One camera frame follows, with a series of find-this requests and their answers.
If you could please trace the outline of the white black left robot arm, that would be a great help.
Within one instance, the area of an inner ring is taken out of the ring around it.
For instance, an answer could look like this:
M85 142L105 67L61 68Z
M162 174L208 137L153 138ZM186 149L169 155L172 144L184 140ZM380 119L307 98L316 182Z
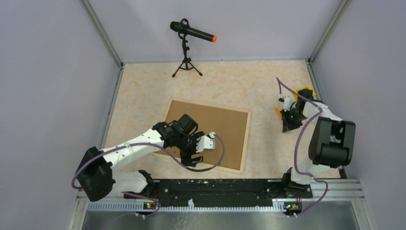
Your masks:
M101 150L91 147L86 150L73 180L79 182L78 188L92 202L112 192L134 192L148 198L154 186L145 173L135 172L129 176L129 182L123 182L117 177L118 171L143 156L170 147L180 150L182 165L195 167L203 158L193 158L194 154L215 148L215 133L195 132L197 127L198 124L184 114L179 120L158 122L145 133L114 147Z

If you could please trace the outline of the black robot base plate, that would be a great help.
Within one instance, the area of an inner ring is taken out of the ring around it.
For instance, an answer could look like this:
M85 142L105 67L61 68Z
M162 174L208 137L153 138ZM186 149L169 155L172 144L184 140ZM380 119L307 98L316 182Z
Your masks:
M281 179L156 179L140 193L162 207L270 207L273 199L313 198L309 185L288 187Z

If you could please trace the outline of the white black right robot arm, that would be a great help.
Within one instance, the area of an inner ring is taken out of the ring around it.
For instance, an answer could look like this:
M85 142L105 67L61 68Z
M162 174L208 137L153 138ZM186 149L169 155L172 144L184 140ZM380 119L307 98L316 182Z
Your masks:
M286 197L294 197L304 191L314 176L347 166L352 159L355 123L334 115L323 101L314 96L314 91L306 87L291 96L279 97L283 103L279 116L284 133L302 127L305 119L315 124L308 157L283 175L281 192Z

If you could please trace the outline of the white wooden photo frame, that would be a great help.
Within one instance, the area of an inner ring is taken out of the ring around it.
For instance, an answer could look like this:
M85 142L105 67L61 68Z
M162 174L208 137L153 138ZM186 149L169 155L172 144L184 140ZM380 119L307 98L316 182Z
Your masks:
M217 169L242 174L248 145L251 111L213 103L199 103L171 98L164 116L166 122L188 114L198 124L198 131L215 132L225 144L225 156Z

